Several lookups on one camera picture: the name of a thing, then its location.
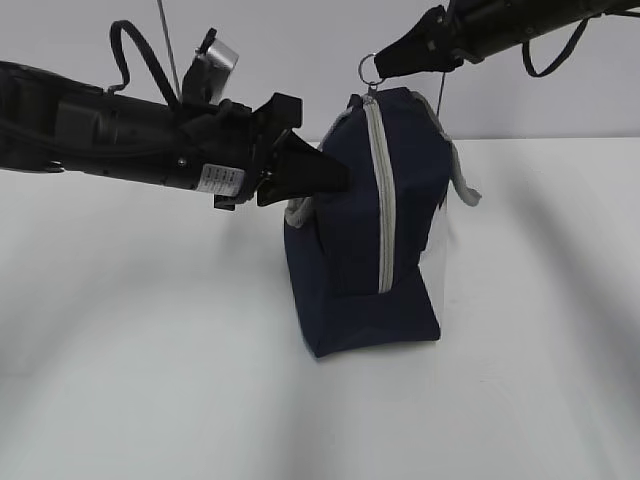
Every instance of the black cable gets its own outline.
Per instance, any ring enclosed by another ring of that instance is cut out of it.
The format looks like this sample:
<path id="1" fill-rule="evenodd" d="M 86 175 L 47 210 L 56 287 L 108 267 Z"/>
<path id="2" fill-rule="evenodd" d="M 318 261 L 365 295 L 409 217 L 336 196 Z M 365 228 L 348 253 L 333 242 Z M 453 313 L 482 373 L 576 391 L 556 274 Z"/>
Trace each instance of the black cable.
<path id="1" fill-rule="evenodd" d="M 442 96 L 444 94 L 444 84 L 447 80 L 447 74 L 446 72 L 442 73 L 442 81 L 440 82 L 440 93 L 438 95 L 438 110 L 436 112 L 436 115 L 438 116 L 438 118 L 440 118 L 440 107 L 442 107 Z"/>
<path id="2" fill-rule="evenodd" d="M 169 80 L 167 79 L 167 76 L 165 75 L 160 62 L 158 62 L 155 53 L 153 53 L 153 49 L 146 41 L 142 33 L 140 33 L 135 25 L 133 25 L 133 23 L 128 20 L 120 20 L 111 24 L 111 30 L 109 32 L 109 37 L 111 39 L 111 49 L 113 50 L 113 56 L 116 59 L 116 64 L 118 65 L 120 73 L 122 74 L 122 83 L 109 87 L 108 92 L 114 93 L 124 90 L 127 85 L 129 85 L 129 82 L 131 82 L 129 67 L 122 50 L 123 31 L 131 37 L 131 40 L 133 40 L 133 43 L 138 48 L 140 55 L 142 55 L 142 58 L 147 64 L 147 68 L 149 68 L 149 71 L 151 72 L 156 85 L 158 85 L 162 96 L 166 100 L 167 105 L 169 105 L 169 108 L 171 108 L 171 110 L 173 111 L 178 110 L 180 108 L 180 102 L 178 101 L 175 92 L 171 88 L 171 84 L 169 83 Z"/>
<path id="3" fill-rule="evenodd" d="M 609 15 L 614 15 L 616 17 L 640 18 L 640 12 L 613 12 Z"/>
<path id="4" fill-rule="evenodd" d="M 527 73 L 534 78 L 542 78 L 542 77 L 551 75 L 558 68 L 560 68 L 560 66 L 567 61 L 567 59 L 571 56 L 571 54 L 576 49 L 578 42 L 580 41 L 580 39 L 582 38 L 582 35 L 584 35 L 584 32 L 587 29 L 589 20 L 591 19 L 587 18 L 580 22 L 580 25 L 578 25 L 578 28 L 576 28 L 576 31 L 573 32 L 573 35 L 571 35 L 571 38 L 567 42 L 567 45 L 564 47 L 562 52 L 560 52 L 560 55 L 558 55 L 558 58 L 556 58 L 551 63 L 551 65 L 549 65 L 549 67 L 547 67 L 542 72 L 536 71 L 535 67 L 533 66 L 533 62 L 531 61 L 531 43 L 530 42 L 523 43 L 522 58 L 524 60 L 524 66 L 527 69 Z"/>

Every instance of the gray zipper trim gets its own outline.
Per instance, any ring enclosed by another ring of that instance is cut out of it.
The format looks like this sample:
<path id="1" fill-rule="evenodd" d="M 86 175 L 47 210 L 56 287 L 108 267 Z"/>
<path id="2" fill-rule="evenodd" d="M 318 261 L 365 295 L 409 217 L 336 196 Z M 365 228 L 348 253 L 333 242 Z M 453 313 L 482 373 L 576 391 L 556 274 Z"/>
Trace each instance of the gray zipper trim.
<path id="1" fill-rule="evenodd" d="M 382 112 L 375 98 L 365 95 L 364 111 L 367 116 L 369 143 L 373 158 L 373 171 L 378 185 L 380 204 L 380 270 L 378 292 L 387 293 L 393 287 L 393 269 L 396 243 L 396 187 L 393 180 L 391 156 L 382 122 Z"/>

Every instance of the white label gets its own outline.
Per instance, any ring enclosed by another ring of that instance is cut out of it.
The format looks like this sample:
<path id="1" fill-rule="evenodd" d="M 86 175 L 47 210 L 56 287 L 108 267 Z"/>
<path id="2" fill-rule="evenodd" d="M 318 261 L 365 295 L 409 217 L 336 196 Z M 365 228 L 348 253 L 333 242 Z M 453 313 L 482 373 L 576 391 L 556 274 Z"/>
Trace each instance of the white label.
<path id="1" fill-rule="evenodd" d="M 207 163 L 202 167 L 198 191 L 235 197 L 240 192 L 243 181 L 244 170 Z"/>

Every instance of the white wall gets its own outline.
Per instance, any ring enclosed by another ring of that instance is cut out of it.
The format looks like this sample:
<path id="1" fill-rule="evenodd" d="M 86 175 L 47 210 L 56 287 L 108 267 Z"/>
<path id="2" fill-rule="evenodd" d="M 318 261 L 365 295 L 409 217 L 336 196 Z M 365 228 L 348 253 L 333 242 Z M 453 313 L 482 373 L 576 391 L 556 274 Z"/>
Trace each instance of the white wall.
<path id="1" fill-rule="evenodd" d="M 304 135 L 322 136 L 349 95 L 361 92 L 356 67 L 409 30 L 436 1 L 165 0 L 182 71 L 209 26 L 241 55 L 228 93 L 258 106 L 272 92 L 305 101 Z M 543 66 L 571 29 L 539 39 Z M 554 76 L 530 79 L 520 50 L 466 66 L 448 80 L 443 121 L 458 138 L 640 135 L 640 22 L 592 22 L 575 56 Z M 440 78 L 406 83 L 435 99 Z"/>

